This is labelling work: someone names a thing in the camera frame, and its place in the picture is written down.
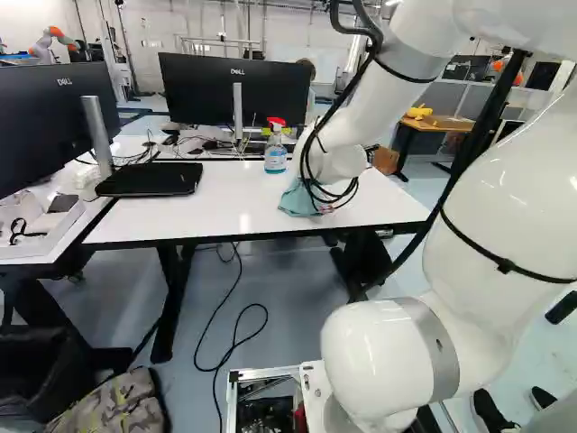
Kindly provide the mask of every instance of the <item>black laptop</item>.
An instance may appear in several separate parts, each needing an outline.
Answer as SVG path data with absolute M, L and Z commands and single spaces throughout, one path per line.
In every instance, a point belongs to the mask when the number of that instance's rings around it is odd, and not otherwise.
M 201 177 L 199 162 L 146 162 L 122 167 L 95 191 L 98 196 L 119 198 L 186 196 L 195 192 Z

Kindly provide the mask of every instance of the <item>camouflage bag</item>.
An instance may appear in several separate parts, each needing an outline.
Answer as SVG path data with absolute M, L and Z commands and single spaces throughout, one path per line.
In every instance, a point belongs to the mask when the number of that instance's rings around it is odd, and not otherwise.
M 104 382 L 44 433 L 162 433 L 166 426 L 151 371 L 140 367 Z

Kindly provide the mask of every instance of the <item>black strap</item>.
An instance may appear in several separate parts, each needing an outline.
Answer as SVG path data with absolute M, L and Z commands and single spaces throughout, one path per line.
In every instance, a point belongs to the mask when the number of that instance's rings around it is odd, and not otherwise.
M 577 279 L 574 278 L 556 278 L 556 277 L 548 277 L 546 275 L 542 275 L 537 272 L 528 271 L 527 269 L 521 268 L 517 266 L 513 261 L 510 259 L 506 259 L 504 257 L 500 257 L 491 251 L 483 248 L 475 241 L 473 241 L 470 237 L 467 237 L 463 232 L 461 232 L 454 224 L 449 220 L 444 210 L 441 208 L 441 218 L 443 219 L 444 223 L 451 229 L 453 233 L 457 235 L 459 239 L 469 245 L 473 250 L 477 253 L 484 255 L 489 260 L 495 262 L 497 264 L 497 269 L 503 273 L 509 273 L 511 271 L 520 273 L 521 275 L 525 275 L 526 277 L 532 278 L 534 280 L 544 281 L 544 282 L 551 282 L 553 284 L 571 284 L 572 282 L 576 282 Z
M 397 72 L 394 69 L 389 68 L 387 65 L 385 65 L 383 62 L 381 62 L 379 59 L 375 59 L 375 61 L 377 62 L 377 64 L 379 66 L 381 66 L 383 69 L 385 69 L 390 75 L 394 75 L 397 78 L 400 79 L 404 79 L 405 81 L 411 82 L 411 83 L 417 83 L 417 84 L 425 84 L 425 83 L 432 83 L 433 81 L 436 80 L 436 77 L 432 77 L 432 78 L 411 78 L 408 77 L 407 75 L 403 75 L 400 72 Z

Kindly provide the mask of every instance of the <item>blue cloth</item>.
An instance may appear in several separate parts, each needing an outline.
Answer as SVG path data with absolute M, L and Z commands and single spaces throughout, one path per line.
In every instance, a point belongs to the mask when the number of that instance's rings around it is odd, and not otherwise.
M 316 203 L 318 209 L 323 208 L 322 203 Z M 280 198 L 279 209 L 292 217 L 318 217 L 322 212 L 315 209 L 313 200 L 308 195 L 305 184 L 300 178 L 295 178 Z

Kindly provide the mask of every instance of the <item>table leg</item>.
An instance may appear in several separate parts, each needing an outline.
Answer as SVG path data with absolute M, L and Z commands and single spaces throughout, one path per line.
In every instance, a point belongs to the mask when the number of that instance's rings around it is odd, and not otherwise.
M 398 126 L 397 136 L 400 135 L 401 145 L 398 154 L 397 169 L 393 174 L 397 176 L 399 179 L 401 179 L 403 182 L 408 182 L 408 177 L 405 176 L 402 173 L 402 171 L 403 167 L 405 167 L 405 161 L 407 160 L 408 150 L 413 142 L 416 132 L 417 131 L 415 129 L 406 126 L 405 124 L 400 124 Z
M 12 281 L 10 287 L 3 287 L 4 292 L 8 290 L 11 291 L 10 299 L 14 309 L 31 327 L 66 327 L 75 334 L 78 342 L 90 353 L 89 358 L 94 370 L 114 370 L 115 373 L 122 373 L 130 366 L 133 356 L 130 347 L 91 347 L 38 280 Z
M 367 300 L 362 285 L 379 278 L 391 264 L 385 245 L 372 230 L 351 232 L 344 250 L 331 248 L 331 257 L 337 271 L 344 280 L 349 294 L 349 303 Z
M 158 246 L 156 250 L 169 292 L 164 300 L 159 327 L 152 346 L 151 362 L 154 364 L 166 363 L 172 359 L 172 344 L 179 323 L 180 307 L 187 287 L 195 246 L 182 247 L 180 254 L 176 246 Z

